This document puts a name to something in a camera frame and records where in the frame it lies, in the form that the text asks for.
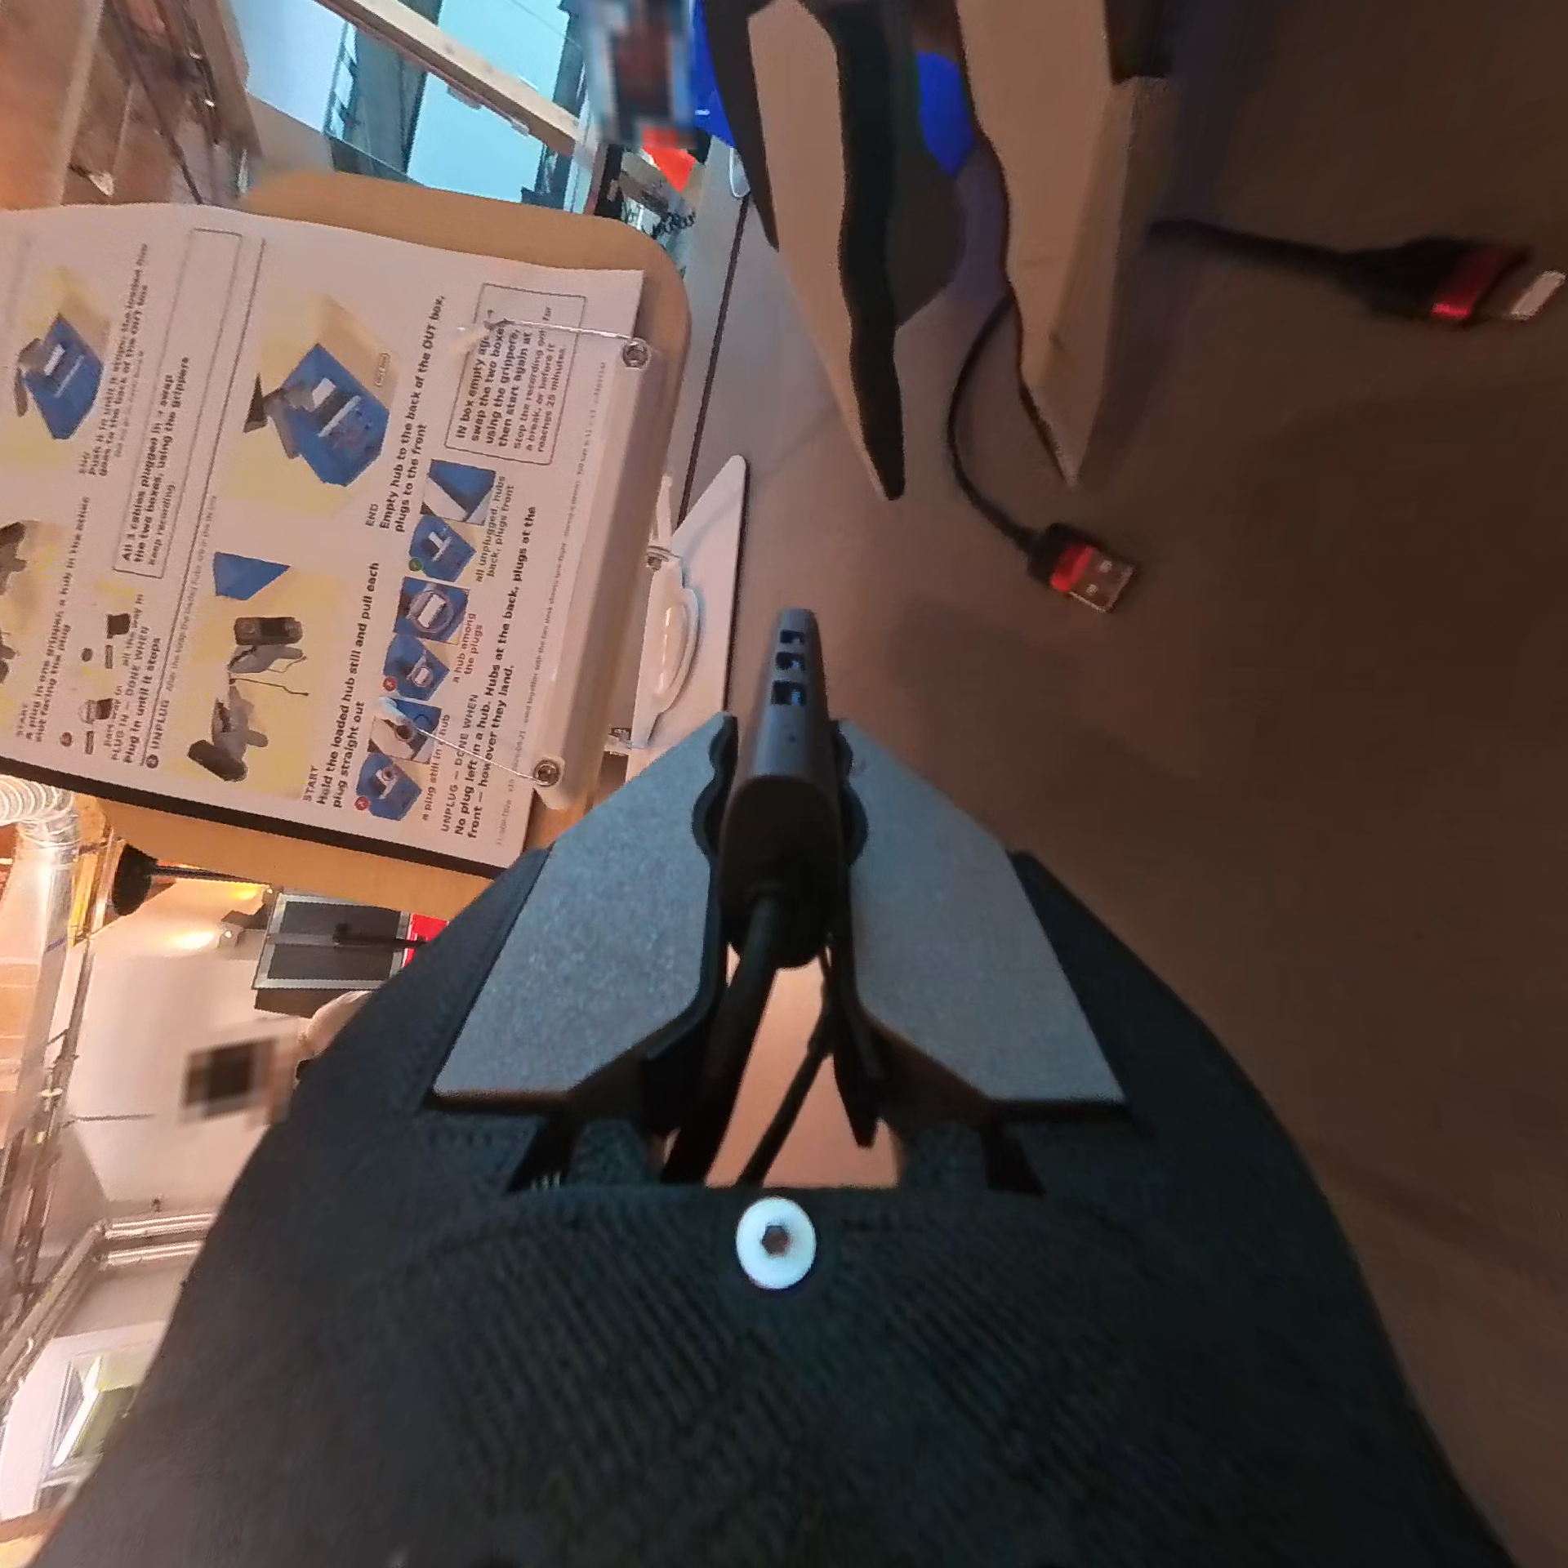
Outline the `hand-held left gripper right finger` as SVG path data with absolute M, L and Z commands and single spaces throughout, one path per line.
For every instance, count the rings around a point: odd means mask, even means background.
M 845 721 L 833 1076 L 855 1136 L 1119 1113 L 1127 1096 L 1006 847 Z

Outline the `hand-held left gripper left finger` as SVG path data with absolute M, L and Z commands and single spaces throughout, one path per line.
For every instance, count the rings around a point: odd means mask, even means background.
M 435 1076 L 441 1107 L 676 1129 L 727 975 L 713 818 L 736 728 L 709 717 L 546 849 Z

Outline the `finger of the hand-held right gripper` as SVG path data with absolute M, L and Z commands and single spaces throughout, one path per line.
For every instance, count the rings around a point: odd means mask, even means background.
M 898 173 L 917 132 L 901 4 L 711 2 L 703 25 L 758 219 L 872 488 L 907 486 Z
M 1173 134 L 1173 6 L 960 2 L 956 19 L 1004 186 L 1020 386 L 1074 486 L 1107 388 L 1123 274 Z

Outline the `grey usb hub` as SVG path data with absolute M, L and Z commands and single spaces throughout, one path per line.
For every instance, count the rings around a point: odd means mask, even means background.
M 798 969 L 828 946 L 849 886 L 845 796 L 818 622 L 789 608 L 773 624 L 719 820 L 717 894 L 736 948 L 758 913 L 773 913 L 777 967 Z

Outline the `metal equipment case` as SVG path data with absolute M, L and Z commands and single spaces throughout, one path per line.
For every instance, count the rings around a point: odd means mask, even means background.
M 264 927 L 252 989 L 268 1004 L 284 993 L 375 989 L 402 969 L 416 946 L 412 915 L 404 911 L 280 892 Z

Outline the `white stand base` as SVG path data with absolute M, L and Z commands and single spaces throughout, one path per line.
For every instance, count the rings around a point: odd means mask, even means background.
M 604 746 L 627 777 L 727 709 L 748 488 L 730 456 L 676 521 L 660 482 Z

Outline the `white sheet holder bar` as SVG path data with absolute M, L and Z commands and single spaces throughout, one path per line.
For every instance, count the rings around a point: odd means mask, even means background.
M 598 781 L 680 383 L 680 361 L 649 338 L 608 334 L 598 344 L 579 503 L 558 554 L 519 744 L 538 810 L 554 814 L 585 808 Z

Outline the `black round base stand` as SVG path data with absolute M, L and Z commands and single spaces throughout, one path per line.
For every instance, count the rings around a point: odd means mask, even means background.
M 272 899 L 272 886 L 251 882 L 204 866 L 171 864 L 122 845 L 107 888 L 107 907 L 116 917 L 130 917 L 161 892 L 183 886 L 217 888 L 225 892 L 227 907 L 245 917 L 258 913 Z

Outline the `printed instruction sheet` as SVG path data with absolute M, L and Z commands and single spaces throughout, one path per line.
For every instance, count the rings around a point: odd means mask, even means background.
M 639 272 L 4 212 L 4 767 L 523 851 L 552 577 Z

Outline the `wooden post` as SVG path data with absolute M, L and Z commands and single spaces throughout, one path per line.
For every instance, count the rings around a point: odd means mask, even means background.
M 530 134 L 542 148 L 571 157 L 579 144 L 579 116 L 556 105 L 544 91 L 460 43 L 437 21 L 402 2 L 320 2 L 346 25 L 388 46 L 402 60 L 427 72 L 464 99 L 491 111 L 513 128 Z

